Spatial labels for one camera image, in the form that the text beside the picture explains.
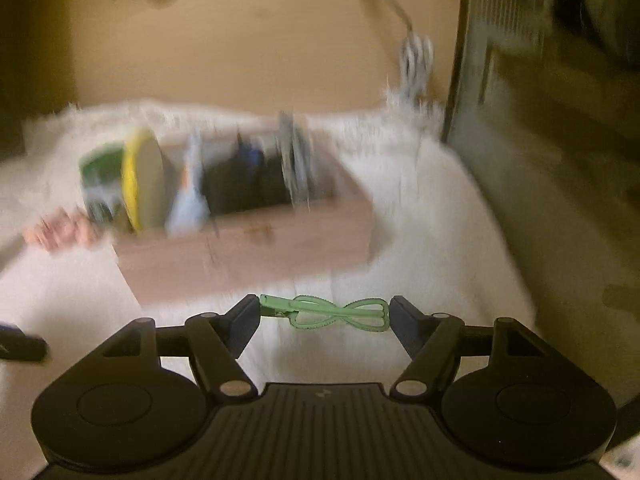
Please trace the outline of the pink cardboard box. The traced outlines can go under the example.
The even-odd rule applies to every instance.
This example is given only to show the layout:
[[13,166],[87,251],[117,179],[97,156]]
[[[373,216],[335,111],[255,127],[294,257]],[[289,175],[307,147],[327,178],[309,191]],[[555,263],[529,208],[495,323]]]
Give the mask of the pink cardboard box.
[[[236,138],[276,154],[279,125],[201,135],[204,170],[230,158]],[[209,216],[198,232],[170,236],[165,222],[181,183],[186,142],[157,140],[163,152],[167,209],[164,225],[117,237],[122,277],[140,304],[160,304],[242,287],[359,266],[367,262],[373,207],[338,159],[306,133],[314,152],[309,203]]]

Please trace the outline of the green lid air freshener jar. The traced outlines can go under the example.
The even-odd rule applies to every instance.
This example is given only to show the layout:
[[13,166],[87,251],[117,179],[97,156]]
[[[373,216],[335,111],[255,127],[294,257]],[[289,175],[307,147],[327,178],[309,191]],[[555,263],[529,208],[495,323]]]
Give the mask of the green lid air freshener jar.
[[79,162],[82,197],[89,219],[98,226],[128,233],[131,224],[122,195],[122,144],[107,144]]

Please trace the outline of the yellow round scrub pad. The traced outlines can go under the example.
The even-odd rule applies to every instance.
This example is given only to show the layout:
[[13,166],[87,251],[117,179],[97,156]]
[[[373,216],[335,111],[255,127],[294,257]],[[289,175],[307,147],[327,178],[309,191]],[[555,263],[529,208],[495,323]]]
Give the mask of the yellow round scrub pad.
[[167,192],[163,152],[150,129],[139,129],[122,152],[122,199],[134,232],[164,225]]

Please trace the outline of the black and blue knee pad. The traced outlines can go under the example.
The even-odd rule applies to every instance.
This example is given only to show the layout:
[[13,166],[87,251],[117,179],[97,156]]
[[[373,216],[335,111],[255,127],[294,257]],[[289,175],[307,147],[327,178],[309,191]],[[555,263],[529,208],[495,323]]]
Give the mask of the black and blue knee pad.
[[281,154],[266,155],[240,136],[230,158],[205,168],[202,193],[212,217],[292,204]]

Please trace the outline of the grey round scrub pad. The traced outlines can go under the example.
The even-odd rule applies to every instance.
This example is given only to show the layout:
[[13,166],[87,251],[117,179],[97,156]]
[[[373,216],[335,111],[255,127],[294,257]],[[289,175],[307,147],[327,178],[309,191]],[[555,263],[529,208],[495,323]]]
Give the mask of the grey round scrub pad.
[[309,203],[314,190],[314,152],[292,115],[279,114],[277,146],[283,180],[293,203]]

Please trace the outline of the green hair clip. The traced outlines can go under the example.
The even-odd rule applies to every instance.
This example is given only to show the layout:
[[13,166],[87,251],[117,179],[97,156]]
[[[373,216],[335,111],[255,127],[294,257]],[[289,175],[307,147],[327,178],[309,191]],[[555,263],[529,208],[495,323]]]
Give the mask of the green hair clip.
[[285,318],[296,330],[320,330],[336,323],[369,333],[383,333],[390,328],[390,305],[381,298],[360,299],[339,306],[315,296],[288,299],[260,295],[259,303],[261,316]]

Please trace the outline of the white textured table cloth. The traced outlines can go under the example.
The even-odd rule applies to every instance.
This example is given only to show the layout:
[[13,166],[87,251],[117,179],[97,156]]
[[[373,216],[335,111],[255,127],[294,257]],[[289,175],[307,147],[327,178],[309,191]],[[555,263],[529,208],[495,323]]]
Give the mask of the white textured table cloth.
[[[47,341],[43,364],[1,367],[1,474],[29,479],[43,467],[30,410],[43,388],[122,326],[143,314],[112,246],[45,252],[22,241],[25,228],[81,199],[78,162],[88,151],[147,126],[164,140],[254,125],[247,114],[204,106],[123,102],[41,116],[24,123],[27,153],[1,166],[1,318]],[[281,297],[352,300],[401,295],[426,312],[473,325],[499,316],[532,324],[534,310],[502,234],[480,192],[438,142],[438,110],[402,114],[397,106],[309,119],[369,192],[376,214],[373,257],[362,268],[262,285]],[[294,330],[267,318],[240,359],[266,382],[390,384],[407,356],[390,333],[335,324]]]

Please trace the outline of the doll dress pink and blue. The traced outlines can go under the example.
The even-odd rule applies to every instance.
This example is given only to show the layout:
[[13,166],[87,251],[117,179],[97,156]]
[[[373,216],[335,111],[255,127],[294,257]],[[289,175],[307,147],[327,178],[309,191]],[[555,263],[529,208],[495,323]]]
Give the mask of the doll dress pink and blue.
[[192,133],[183,153],[181,183],[165,222],[170,236],[198,232],[209,219],[210,211],[203,194],[204,162],[202,138]]

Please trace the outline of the pink soft toy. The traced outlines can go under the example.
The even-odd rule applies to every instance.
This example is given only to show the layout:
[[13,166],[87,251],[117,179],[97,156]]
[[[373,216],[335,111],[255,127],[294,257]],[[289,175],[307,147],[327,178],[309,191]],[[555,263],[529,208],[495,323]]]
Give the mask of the pink soft toy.
[[72,246],[91,247],[101,239],[100,229],[85,211],[58,209],[23,232],[26,244],[39,246],[46,252],[57,252]]

